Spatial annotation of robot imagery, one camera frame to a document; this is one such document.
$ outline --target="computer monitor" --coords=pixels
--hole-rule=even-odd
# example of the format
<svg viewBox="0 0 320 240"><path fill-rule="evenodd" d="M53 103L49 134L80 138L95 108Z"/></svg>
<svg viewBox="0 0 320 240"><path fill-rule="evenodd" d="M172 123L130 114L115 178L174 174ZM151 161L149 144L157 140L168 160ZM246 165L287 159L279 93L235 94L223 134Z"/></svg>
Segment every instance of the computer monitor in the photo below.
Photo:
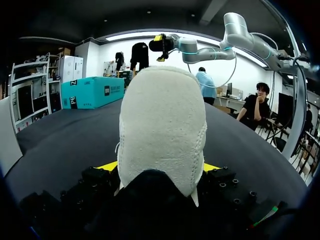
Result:
<svg viewBox="0 0 320 240"><path fill-rule="evenodd" d="M279 105L276 121L282 126L292 127L294 98L279 92Z"/></svg>
<svg viewBox="0 0 320 240"><path fill-rule="evenodd" d="M232 95L232 83L228 83L228 87L226 89L226 96Z"/></svg>

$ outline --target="hanging clothes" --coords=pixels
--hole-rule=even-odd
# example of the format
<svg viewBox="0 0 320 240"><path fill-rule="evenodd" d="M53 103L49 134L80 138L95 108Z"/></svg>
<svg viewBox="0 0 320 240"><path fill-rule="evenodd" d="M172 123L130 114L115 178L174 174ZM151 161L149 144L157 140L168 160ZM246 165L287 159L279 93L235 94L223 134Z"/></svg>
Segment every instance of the hanging clothes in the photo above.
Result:
<svg viewBox="0 0 320 240"><path fill-rule="evenodd" d="M122 65L125 62L125 57L124 57L124 53L121 52L117 52L115 54L115 62L116 62L116 70L119 71L120 68L122 67Z"/></svg>
<svg viewBox="0 0 320 240"><path fill-rule="evenodd" d="M140 63L139 71L149 67L149 48L144 42L139 42L133 45L131 55L130 70L134 70L137 63Z"/></svg>

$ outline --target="ceiling light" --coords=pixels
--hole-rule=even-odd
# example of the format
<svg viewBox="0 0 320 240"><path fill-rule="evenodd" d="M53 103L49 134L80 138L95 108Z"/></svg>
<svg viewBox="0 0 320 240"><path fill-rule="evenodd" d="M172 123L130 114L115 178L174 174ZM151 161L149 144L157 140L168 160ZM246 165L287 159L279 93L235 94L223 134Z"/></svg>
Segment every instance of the ceiling light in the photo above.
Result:
<svg viewBox="0 0 320 240"><path fill-rule="evenodd" d="M128 39L128 38L137 38L137 37L151 37L152 38L152 37L158 36L160 34L165 34L165 35L176 34L179 37L195 39L195 40L201 41L203 43L212 44L212 45L217 46L217 47L219 47L219 43L220 43L217 40L214 40L214 39L211 39L211 38L207 38L207 37L203 37L203 36L197 36L197 35L181 33L181 32L164 32L164 31L131 32L131 33L125 33L125 34L120 34L120 35L108 36L105 39L107 41L115 41L115 40L124 40L124 39ZM237 54L239 54L240 56L243 56L243 57L251 60L252 62L258 64L260 67L262 67L262 68L266 68L267 67L267 65L264 62L262 62L261 60L259 60L256 57L246 53L245 51L240 50L239 48L236 48L236 47L233 47L232 49Z"/></svg>
<svg viewBox="0 0 320 240"><path fill-rule="evenodd" d="M305 50L305 51L307 51L305 44L304 44L304 43L302 43L302 45L303 45L303 47L304 47L304 50Z"/></svg>

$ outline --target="metal shelving unit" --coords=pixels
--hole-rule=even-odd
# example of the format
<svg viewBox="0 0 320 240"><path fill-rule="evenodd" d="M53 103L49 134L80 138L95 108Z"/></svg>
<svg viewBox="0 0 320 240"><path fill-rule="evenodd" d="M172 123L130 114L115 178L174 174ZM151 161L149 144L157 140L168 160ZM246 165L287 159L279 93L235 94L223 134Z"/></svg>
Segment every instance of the metal shelving unit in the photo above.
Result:
<svg viewBox="0 0 320 240"><path fill-rule="evenodd" d="M49 81L50 77L50 71L55 70L58 72L59 66L50 66L50 63L53 60L58 60L61 58L61 55L52 55L48 53L46 55L45 61L35 61L35 62L28 62L28 63L23 63L23 64L13 64L12 65L12 71L11 71L11 78L10 78L10 86L8 89L8 92L10 94L10 110L11 110L11 118L13 122L13 126L15 129L15 132L17 133L18 130L21 128L23 129L24 127L28 126L29 124L33 123L32 117L37 116L38 114L47 112L47 114L52 113L52 108L51 108L51 102L50 102L50 85L52 84L59 84L58 88L59 89L59 94L60 94L60 104L61 104L61 109L62 109L62 103L61 103L61 82L60 80L55 80L55 81ZM26 71L28 69L35 69L37 68L37 71L39 71L39 68L42 69L39 73L32 73L31 75L28 76L23 76L16 78L16 75L18 75L19 72ZM42 88L42 94L39 97L33 96L33 85L34 81L43 81L43 84L40 86L44 87L45 89ZM31 85L31 102L32 102L32 110L33 113L22 118L20 118L20 109L19 109L19 96L17 94L18 89L22 88L24 86ZM39 98L45 98L46 99L46 107L43 107L42 109L35 110L34 108L34 100L37 100Z"/></svg>
<svg viewBox="0 0 320 240"><path fill-rule="evenodd" d="M60 67L60 58L61 58L61 53L59 54L59 55L52 55L52 54L50 54L50 53L48 53L48 64L50 65L50 61L51 61L51 59L53 59L53 60L56 60L57 62L58 62L58 65L57 66L49 66L48 67L48 69L49 70L55 70L55 72L56 73L58 73L59 72L59 67ZM59 95L60 95L60 107L61 107L61 109L63 108L63 106L62 106L62 98L61 98L61 80L51 80L51 78L49 78L49 75L50 75L50 73L48 72L48 84L47 84L47 86L46 86L46 92L48 93L47 94L47 101L48 101L48 107L49 107L49 109L50 109L50 114L52 113L52 106L51 106L51 102L50 102L50 95L51 95L51 93L50 93L50 89L51 89L51 85L52 84L59 84L59 86L58 86L58 89L59 89Z"/></svg>

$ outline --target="person in blue shirt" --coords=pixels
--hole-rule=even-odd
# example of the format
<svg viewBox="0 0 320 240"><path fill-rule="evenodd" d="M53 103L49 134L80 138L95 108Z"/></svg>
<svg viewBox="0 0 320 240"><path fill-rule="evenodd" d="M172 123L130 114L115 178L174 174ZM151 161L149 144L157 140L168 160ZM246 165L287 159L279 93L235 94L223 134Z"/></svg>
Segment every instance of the person in blue shirt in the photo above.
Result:
<svg viewBox="0 0 320 240"><path fill-rule="evenodd" d="M195 75L200 83L201 93L205 103L213 105L217 96L214 80L206 73L204 67L199 68L199 72Z"/></svg>

